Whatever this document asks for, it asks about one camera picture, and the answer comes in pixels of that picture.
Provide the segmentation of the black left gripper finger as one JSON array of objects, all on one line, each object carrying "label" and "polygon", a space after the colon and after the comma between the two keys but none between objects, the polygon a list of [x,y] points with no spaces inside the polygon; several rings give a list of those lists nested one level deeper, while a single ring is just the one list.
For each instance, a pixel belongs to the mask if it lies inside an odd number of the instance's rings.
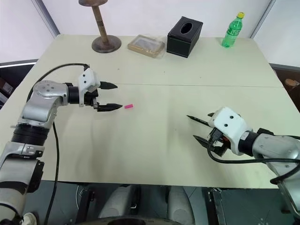
[{"label": "black left gripper finger", "polygon": [[100,105],[99,103],[97,103],[97,111],[98,112],[111,112],[111,111],[120,109],[122,106],[123,105],[119,105],[119,104]]},{"label": "black left gripper finger", "polygon": [[102,89],[102,90],[111,90],[111,89],[117,89],[117,88],[118,88],[118,86],[113,83],[103,82],[103,81],[100,82],[100,89]]}]

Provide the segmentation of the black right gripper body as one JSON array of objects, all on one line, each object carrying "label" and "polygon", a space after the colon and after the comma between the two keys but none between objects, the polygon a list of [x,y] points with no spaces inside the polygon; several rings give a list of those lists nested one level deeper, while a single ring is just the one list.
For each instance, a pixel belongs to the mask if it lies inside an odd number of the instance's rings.
[{"label": "black right gripper body", "polygon": [[219,157],[222,157],[225,152],[231,148],[231,143],[228,138],[224,136],[224,134],[218,130],[217,128],[213,128],[209,133],[208,139],[208,152],[215,153]]}]

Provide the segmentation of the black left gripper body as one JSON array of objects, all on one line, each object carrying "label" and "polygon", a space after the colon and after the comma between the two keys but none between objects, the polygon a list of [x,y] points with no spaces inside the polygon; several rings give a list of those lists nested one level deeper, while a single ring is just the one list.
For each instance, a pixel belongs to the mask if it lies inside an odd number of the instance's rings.
[{"label": "black left gripper body", "polygon": [[91,106],[93,109],[98,110],[100,108],[100,104],[97,101],[98,97],[98,90],[95,89],[92,92],[87,91],[84,94],[84,105],[85,106]]}]

